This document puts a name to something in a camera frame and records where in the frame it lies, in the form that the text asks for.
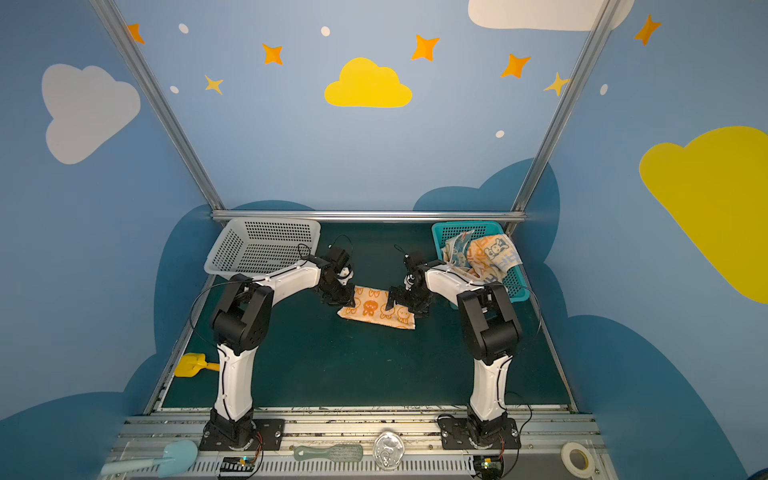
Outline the cream rabbit lettered towel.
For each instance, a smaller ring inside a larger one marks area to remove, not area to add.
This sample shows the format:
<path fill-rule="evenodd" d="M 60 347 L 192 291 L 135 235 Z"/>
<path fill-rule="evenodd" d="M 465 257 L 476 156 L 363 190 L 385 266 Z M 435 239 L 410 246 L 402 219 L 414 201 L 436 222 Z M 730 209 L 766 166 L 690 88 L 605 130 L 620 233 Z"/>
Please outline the cream rabbit lettered towel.
<path fill-rule="evenodd" d="M 472 240 L 467 253 L 469 272 L 483 282 L 502 282 L 507 274 L 522 264 L 515 245 L 505 234 Z"/>

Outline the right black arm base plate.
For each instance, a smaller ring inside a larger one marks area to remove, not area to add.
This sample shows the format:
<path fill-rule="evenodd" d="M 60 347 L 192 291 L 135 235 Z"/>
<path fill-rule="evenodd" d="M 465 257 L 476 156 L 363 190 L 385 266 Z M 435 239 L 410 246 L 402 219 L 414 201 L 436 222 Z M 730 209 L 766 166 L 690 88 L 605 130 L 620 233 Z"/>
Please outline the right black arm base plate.
<path fill-rule="evenodd" d="M 508 417 L 480 421 L 441 416 L 437 425 L 444 450 L 515 450 L 521 447 L 518 426 Z"/>

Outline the orange white patterned towel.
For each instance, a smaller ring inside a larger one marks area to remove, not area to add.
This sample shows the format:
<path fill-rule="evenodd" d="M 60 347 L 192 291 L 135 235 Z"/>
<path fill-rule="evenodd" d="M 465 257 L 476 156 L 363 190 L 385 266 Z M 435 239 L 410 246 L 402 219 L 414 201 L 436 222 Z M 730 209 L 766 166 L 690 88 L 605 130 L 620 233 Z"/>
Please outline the orange white patterned towel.
<path fill-rule="evenodd" d="M 394 303 L 388 307 L 389 293 L 369 287 L 354 289 L 354 305 L 341 308 L 337 315 L 346 320 L 381 325 L 395 329 L 414 330 L 415 316 L 407 307 Z"/>

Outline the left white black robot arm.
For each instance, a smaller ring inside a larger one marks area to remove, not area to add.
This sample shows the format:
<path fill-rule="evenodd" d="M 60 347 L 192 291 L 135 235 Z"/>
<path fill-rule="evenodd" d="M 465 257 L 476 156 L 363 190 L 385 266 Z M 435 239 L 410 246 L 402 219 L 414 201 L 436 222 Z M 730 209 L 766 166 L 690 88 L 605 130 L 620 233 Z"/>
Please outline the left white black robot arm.
<path fill-rule="evenodd" d="M 352 306 L 353 269 L 346 261 L 311 256 L 265 276 L 235 274 L 211 320 L 219 355 L 216 401 L 203 430 L 203 451 L 257 448 L 252 378 L 255 355 L 265 340 L 273 307 L 303 290 L 318 291 L 332 305 Z"/>

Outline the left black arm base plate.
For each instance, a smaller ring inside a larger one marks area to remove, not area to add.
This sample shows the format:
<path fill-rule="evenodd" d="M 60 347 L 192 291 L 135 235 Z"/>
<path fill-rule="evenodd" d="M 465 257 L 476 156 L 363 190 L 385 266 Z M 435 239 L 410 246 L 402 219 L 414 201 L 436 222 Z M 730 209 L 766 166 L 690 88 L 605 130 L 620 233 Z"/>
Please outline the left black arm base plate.
<path fill-rule="evenodd" d="M 281 447 L 285 421 L 282 419 L 256 419 L 249 426 L 239 429 L 235 439 L 227 437 L 220 429 L 208 422 L 199 444 L 204 452 L 255 452 L 278 451 Z"/>

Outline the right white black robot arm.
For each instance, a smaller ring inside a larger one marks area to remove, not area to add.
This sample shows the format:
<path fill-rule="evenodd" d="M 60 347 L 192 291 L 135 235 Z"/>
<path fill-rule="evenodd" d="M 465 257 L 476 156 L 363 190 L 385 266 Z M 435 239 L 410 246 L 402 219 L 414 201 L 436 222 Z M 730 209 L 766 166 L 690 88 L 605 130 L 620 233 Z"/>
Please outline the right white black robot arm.
<path fill-rule="evenodd" d="M 495 444 L 518 448 L 520 430 L 509 417 L 503 388 L 523 332 L 506 288 L 438 260 L 423 262 L 408 256 L 405 264 L 404 284 L 389 290 L 389 307 L 404 306 L 419 318 L 429 314 L 434 296 L 457 307 L 463 339 L 474 359 L 464 423 L 468 441 L 481 449 Z"/>

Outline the white perforated plastic basket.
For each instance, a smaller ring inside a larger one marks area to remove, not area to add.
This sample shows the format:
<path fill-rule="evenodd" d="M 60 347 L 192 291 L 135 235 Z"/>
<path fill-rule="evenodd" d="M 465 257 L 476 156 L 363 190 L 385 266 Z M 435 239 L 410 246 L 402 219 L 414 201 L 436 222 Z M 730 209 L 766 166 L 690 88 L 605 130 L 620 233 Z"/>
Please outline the white perforated plastic basket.
<path fill-rule="evenodd" d="M 236 218 L 219 234 L 204 271 L 222 278 L 271 274 L 314 255 L 320 234 L 321 225 L 314 220 Z"/>

